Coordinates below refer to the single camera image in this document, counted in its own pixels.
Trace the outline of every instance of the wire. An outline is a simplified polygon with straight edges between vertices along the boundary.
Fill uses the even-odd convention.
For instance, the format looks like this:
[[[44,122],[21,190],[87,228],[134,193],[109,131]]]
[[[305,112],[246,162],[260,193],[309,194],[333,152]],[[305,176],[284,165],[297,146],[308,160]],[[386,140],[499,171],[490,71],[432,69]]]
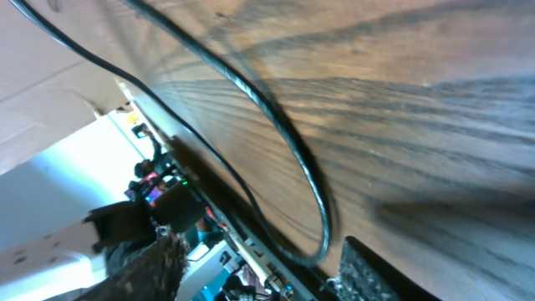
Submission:
[[[286,258],[292,260],[297,264],[311,267],[316,263],[322,261],[330,248],[332,239],[332,218],[330,211],[330,194],[327,183],[324,180],[324,175],[319,168],[318,162],[315,160],[312,152],[305,144],[303,138],[293,126],[292,121],[286,116],[283,108],[276,102],[270,101],[262,92],[255,87],[243,75],[237,72],[233,67],[227,64],[223,59],[219,58],[212,51],[204,47],[192,36],[174,24],[168,17],[164,16],[151,5],[148,5],[140,0],[125,0],[130,6],[138,12],[144,14],[147,18],[157,23],[165,29],[168,33],[178,39],[186,48],[201,57],[203,61],[213,67],[215,70],[223,74],[230,81],[232,81],[243,93],[245,93],[252,102],[266,115],[266,117],[273,123],[275,129],[284,138],[288,147],[295,155],[299,165],[303,169],[308,183],[310,184],[313,194],[318,203],[319,213],[322,221],[322,241],[318,249],[311,256],[304,256],[300,253],[285,248],[277,239],[272,226],[269,224],[266,217],[262,214],[262,210],[257,203],[252,192],[247,187],[247,183],[237,173],[236,170],[225,160],[191,125],[183,120],[174,110],[172,110],[163,100],[160,99],[155,92],[153,92],[146,84],[137,79],[134,75],[127,73],[123,69],[111,64],[110,62],[92,54],[89,50],[76,43],[69,38],[65,33],[56,28],[45,17],[39,14],[31,5],[25,0],[11,0],[11,3],[21,11],[27,18],[37,24],[41,29],[55,38],[62,45],[70,48],[75,53],[87,59],[93,64],[100,66],[111,73],[120,76],[123,79],[130,81],[133,85],[141,91],[149,95],[163,110],[171,115],[184,128],[190,131],[202,144],[205,146],[210,154],[221,163],[227,171],[234,177],[240,187],[245,191],[247,197],[250,199],[252,207],[259,217],[259,221],[264,227],[268,236],[272,239],[273,244],[277,250]]]

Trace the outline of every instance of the thin black cord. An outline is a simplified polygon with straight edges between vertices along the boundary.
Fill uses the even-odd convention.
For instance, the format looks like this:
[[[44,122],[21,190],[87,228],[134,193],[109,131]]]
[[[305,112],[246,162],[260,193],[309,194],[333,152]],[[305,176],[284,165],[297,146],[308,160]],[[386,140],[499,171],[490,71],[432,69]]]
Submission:
[[[318,203],[319,213],[322,221],[322,242],[316,252],[305,257],[302,254],[295,253],[286,249],[278,242],[276,235],[271,228],[266,217],[262,214],[262,210],[258,205],[254,195],[247,187],[247,183],[237,173],[236,170],[227,162],[191,125],[183,120],[174,110],[172,110],[166,103],[156,95],[146,84],[137,79],[134,75],[127,73],[123,69],[114,66],[110,62],[92,54],[89,50],[76,43],[73,39],[69,38],[65,33],[56,28],[45,17],[39,14],[32,8],[25,0],[11,0],[11,3],[21,11],[27,18],[37,24],[41,29],[50,34],[62,45],[70,48],[75,53],[79,54],[88,61],[100,66],[103,69],[110,71],[123,79],[130,81],[137,88],[149,95],[163,110],[171,115],[176,121],[190,131],[211,153],[211,155],[221,163],[228,172],[234,177],[240,187],[245,191],[247,197],[250,199],[251,204],[257,213],[262,226],[267,232],[268,236],[273,240],[273,244],[278,251],[286,258],[294,261],[295,263],[303,266],[314,266],[316,263],[322,261],[327,252],[329,251],[331,237],[332,237],[332,218],[330,211],[330,195],[327,183],[324,180],[323,173],[321,172],[318,162],[315,160],[312,152],[304,143],[303,138],[293,126],[292,121],[286,116],[282,107],[276,101],[270,101],[266,98],[262,92],[256,88],[249,80],[245,79],[239,72],[233,67],[215,55],[212,51],[204,47],[197,42],[192,36],[186,33],[184,30],[174,24],[169,18],[155,10],[152,6],[140,1],[140,0],[126,0],[133,8],[140,13],[146,15],[153,22],[160,25],[167,32],[177,38],[186,48],[190,49],[193,53],[199,55],[202,60],[213,67],[215,70],[226,76],[232,81],[243,93],[245,93],[252,102],[260,108],[260,110],[266,115],[266,117],[273,123],[275,128],[284,138],[288,147],[295,155],[299,165],[303,169],[305,176],[307,177],[316,201]]]

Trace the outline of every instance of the wooden table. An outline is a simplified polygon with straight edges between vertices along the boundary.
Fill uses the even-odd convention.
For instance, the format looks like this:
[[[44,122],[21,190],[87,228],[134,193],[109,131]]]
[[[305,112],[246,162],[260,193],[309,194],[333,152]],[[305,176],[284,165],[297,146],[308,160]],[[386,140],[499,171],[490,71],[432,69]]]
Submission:
[[[441,298],[535,299],[534,1],[155,5],[273,95],[318,157],[338,208],[326,272],[353,235]],[[276,227],[315,249],[312,192],[258,108],[122,4],[91,9],[110,59],[237,168]]]

